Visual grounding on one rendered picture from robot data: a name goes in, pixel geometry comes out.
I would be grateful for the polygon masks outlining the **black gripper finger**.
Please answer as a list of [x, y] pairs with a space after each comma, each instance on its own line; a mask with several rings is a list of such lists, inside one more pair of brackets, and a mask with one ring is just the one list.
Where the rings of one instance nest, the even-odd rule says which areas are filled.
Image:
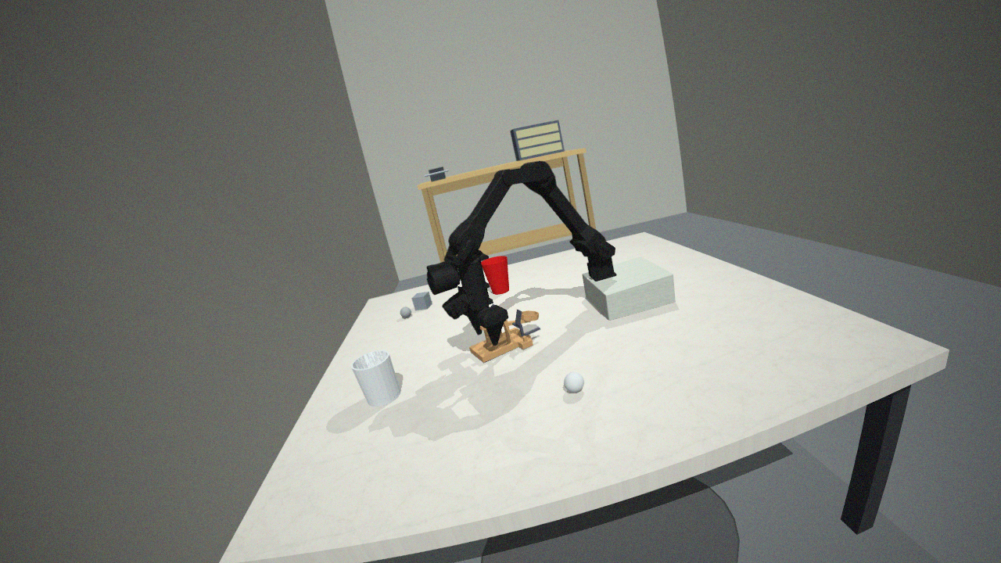
[[487, 332], [489, 332], [490, 341], [493, 344], [493, 346], [496, 346], [498, 344], [498, 338], [500, 338], [500, 329], [503, 329], [504, 322], [505, 320], [500, 321], [500, 323], [496, 323], [495, 325], [489, 325], [489, 327], [485, 327], [485, 325], [482, 325], [482, 327], [485, 328]]
[[471, 310], [469, 310], [469, 311], [465, 311], [464, 316], [466, 316], [466, 317], [469, 318], [469, 320], [471, 321], [471, 324], [473, 325], [473, 329], [475, 329], [476, 334], [480, 335], [480, 334], [482, 334], [482, 329], [480, 329], [480, 325], [479, 325], [479, 321], [478, 321], [478, 313], [479, 313], [478, 311], [471, 311]]

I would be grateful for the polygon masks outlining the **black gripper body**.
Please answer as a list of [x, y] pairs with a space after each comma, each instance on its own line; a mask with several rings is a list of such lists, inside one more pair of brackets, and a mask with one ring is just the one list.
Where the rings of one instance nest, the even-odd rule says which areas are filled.
[[468, 307], [466, 311], [478, 311], [478, 321], [481, 325], [485, 325], [485, 327], [500, 323], [500, 321], [508, 318], [508, 311], [503, 309], [503, 307], [499, 307], [497, 304], [489, 307], [489, 304], [493, 303], [493, 300], [489, 298], [489, 291], [487, 291], [490, 285], [485, 279], [479, 284], [461, 286], [461, 291], [463, 292], [466, 289], [468, 295], [471, 295], [473, 302], [475, 302], [475, 306], [472, 309]]

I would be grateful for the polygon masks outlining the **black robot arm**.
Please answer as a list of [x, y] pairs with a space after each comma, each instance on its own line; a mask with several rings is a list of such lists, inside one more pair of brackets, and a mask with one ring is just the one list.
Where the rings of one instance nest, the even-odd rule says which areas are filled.
[[[480, 252], [479, 247], [485, 238], [485, 228], [491, 215], [503, 202], [505, 193], [512, 185], [523, 183], [529, 190], [546, 200], [553, 208], [564, 225], [571, 231], [571, 245], [576, 252], [582, 252], [589, 257], [589, 275], [594, 282], [616, 277], [612, 256], [615, 247], [605, 241], [597, 229], [589, 227], [578, 211], [573, 208], [564, 193], [555, 182], [555, 175], [550, 165], [544, 161], [524, 163], [519, 170], [499, 170], [493, 176], [489, 188], [485, 190], [471, 215], [448, 236], [448, 249], [444, 261], [428, 266], [428, 284], [432, 293], [441, 293], [458, 289], [441, 307], [448, 317], [459, 318], [466, 310], [475, 306], [473, 298], [462, 285], [479, 284], [485, 279], [480, 261], [489, 259], [487, 254]], [[457, 256], [455, 256], [457, 254]]]

